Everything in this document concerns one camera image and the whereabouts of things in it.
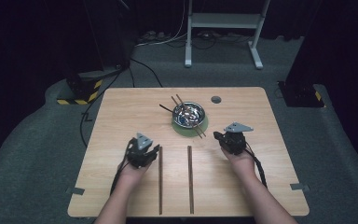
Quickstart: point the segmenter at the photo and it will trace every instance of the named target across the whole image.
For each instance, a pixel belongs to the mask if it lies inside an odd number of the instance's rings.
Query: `black device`
[[[250,132],[253,128],[233,122],[225,128],[226,133],[213,132],[214,139],[219,141],[220,147],[226,150],[228,153],[233,155],[240,155],[243,152],[248,153],[252,156],[257,166],[258,173],[260,173],[261,182],[267,187],[266,177],[264,175],[263,167],[261,166],[260,160],[255,156],[250,145],[246,142],[243,132]]]
[[[112,188],[110,189],[110,194],[112,194],[113,190],[115,190],[121,171],[123,171],[126,165],[130,164],[136,168],[146,167],[146,165],[155,160],[158,155],[159,145],[156,145],[153,150],[147,152],[147,150],[152,146],[153,140],[141,133],[137,133],[136,135],[137,138],[132,138],[127,144],[123,161],[117,169],[115,179],[112,183]]]
[[[57,100],[89,103],[101,79],[130,66],[139,36],[135,0],[45,0],[44,8],[39,32],[67,84]]]
[[[321,4],[326,1],[317,0],[315,2],[318,2],[317,8],[320,8]],[[278,82],[287,106],[324,107],[322,96],[315,90],[313,84],[318,82],[320,71],[323,71],[324,67],[330,67],[327,60],[330,52],[324,52],[324,50],[331,49],[332,42],[335,42],[325,41],[331,31],[335,30],[335,19],[333,19],[335,16],[332,12],[336,5],[331,5],[332,8],[318,9],[317,13],[313,15],[310,28],[286,80]]]

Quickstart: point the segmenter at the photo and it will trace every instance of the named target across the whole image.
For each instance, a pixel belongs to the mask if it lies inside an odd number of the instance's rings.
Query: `dark background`
[[[57,58],[76,72],[103,69],[83,1],[63,2],[0,0],[0,146],[22,119],[45,103],[46,89],[65,78]],[[136,11],[139,34],[178,31],[182,0],[126,2]],[[258,13],[260,2],[195,0],[194,11]],[[306,37],[295,61],[304,70],[291,77],[300,80],[298,85],[303,80],[326,86],[358,152],[358,1],[325,0],[317,10],[320,3],[272,0],[261,37]],[[50,33],[51,27],[59,32]],[[185,31],[186,18],[181,34]]]

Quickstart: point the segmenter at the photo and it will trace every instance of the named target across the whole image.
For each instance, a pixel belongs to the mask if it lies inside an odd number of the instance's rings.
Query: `power cable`
[[[109,89],[109,88],[113,85],[113,83],[114,83],[114,82],[116,81],[116,79],[120,76],[120,74],[121,74],[121,72],[118,73],[118,74],[116,75],[116,77],[112,80],[112,82],[106,87],[106,89],[104,89],[104,90],[94,99],[94,101],[92,101],[91,104],[89,104],[89,107],[87,107],[86,112],[82,113],[83,116],[82,116],[82,119],[81,119],[81,121],[80,121],[80,136],[81,136],[81,140],[82,140],[82,142],[83,142],[83,144],[84,144],[85,147],[87,147],[88,144],[86,143],[86,140],[84,139],[84,135],[83,135],[83,122],[84,122],[84,119],[89,116],[89,110],[90,110],[90,108],[94,105],[94,103],[98,100],[98,98],[100,98],[101,95],[103,95],[103,94],[106,92],[107,89]]]
[[[129,67],[129,70],[130,70],[130,75],[131,75],[131,79],[132,79],[132,86],[133,86],[133,88],[135,88],[135,80],[133,79],[133,73],[132,73],[130,67]]]
[[[260,160],[255,156],[254,152],[252,151],[252,148],[251,146],[246,143],[246,145],[248,146],[248,148],[250,149],[250,151],[248,149],[244,149],[245,152],[247,152],[255,161],[255,165],[257,166],[257,170],[258,170],[258,173],[260,174],[260,179],[261,179],[261,183],[264,185],[264,187],[266,187],[266,189],[268,188],[267,187],[267,181],[266,181],[266,175],[264,174],[264,170],[263,170],[263,167],[261,166],[261,162]]]
[[[198,47],[197,45],[195,45],[194,43],[192,43],[191,46],[194,47],[195,49],[210,49],[210,48],[213,47],[215,44],[216,44],[216,38],[213,37],[213,43],[212,43],[211,46],[208,46],[208,47],[206,47],[206,48],[200,48],[200,47]]]
[[[136,62],[136,63],[139,63],[139,64],[145,66],[146,68],[148,68],[148,69],[154,74],[154,76],[155,76],[155,78],[156,78],[156,80],[157,80],[159,86],[160,86],[161,88],[163,88],[161,82],[159,81],[158,76],[156,75],[155,71],[153,71],[153,69],[151,69],[149,66],[147,66],[147,65],[144,64],[144,63],[141,63],[141,62],[138,62],[138,61],[134,60],[133,58],[130,58],[130,60],[131,60],[131,61],[134,61],[134,62]]]
[[[181,23],[180,23],[180,27],[179,27],[179,29],[178,29],[178,32],[176,33],[176,35],[175,35],[173,38],[168,39],[168,40],[165,40],[165,41],[161,41],[161,42],[138,44],[138,45],[135,45],[135,47],[146,46],[146,45],[165,44],[165,43],[169,43],[169,42],[175,40],[176,37],[179,36],[179,34],[180,34],[181,30],[182,30],[182,26],[183,26],[183,23],[184,23],[184,21],[185,21],[185,12],[186,12],[186,0],[183,0],[182,21],[181,21]]]

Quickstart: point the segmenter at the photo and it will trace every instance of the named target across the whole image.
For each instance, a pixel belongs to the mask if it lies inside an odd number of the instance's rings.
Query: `chopstick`
[[[195,126],[200,130],[200,132],[206,137],[206,134],[202,130],[202,128],[199,126],[199,124],[196,122]]]
[[[191,146],[187,146],[188,156],[188,188],[190,195],[190,214],[194,214],[194,190],[193,190],[193,155]]]
[[[162,214],[162,147],[158,153],[158,207],[159,214]]]
[[[180,96],[178,94],[176,94],[176,96],[178,97],[180,103],[183,105],[183,107],[185,108],[185,111],[188,112],[187,106],[185,105],[185,103],[183,103],[182,99],[180,98]]]
[[[161,106],[162,108],[164,108],[164,109],[170,111],[171,113],[173,113],[173,111],[171,111],[169,108],[165,107],[164,105],[159,105],[159,106]]]
[[[179,105],[179,104],[176,102],[175,98],[173,98],[173,96],[171,96],[171,98],[173,99],[173,101],[175,102],[176,105]]]

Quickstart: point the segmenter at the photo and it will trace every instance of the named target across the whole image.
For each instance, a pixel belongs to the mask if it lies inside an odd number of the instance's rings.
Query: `human hand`
[[[255,175],[255,161],[251,155],[247,152],[242,152],[239,155],[233,155],[228,153],[225,149],[221,147],[223,154],[228,158],[228,161],[231,163],[231,168],[237,177],[241,181],[246,181],[248,178],[254,178]]]
[[[124,161],[124,167],[121,171],[120,178],[118,179],[119,184],[123,184],[127,186],[131,191],[135,189],[139,183],[141,183],[142,177],[146,173],[146,171],[149,169],[150,165],[152,163],[150,162],[146,167],[134,167],[132,166],[129,161],[126,159]]]

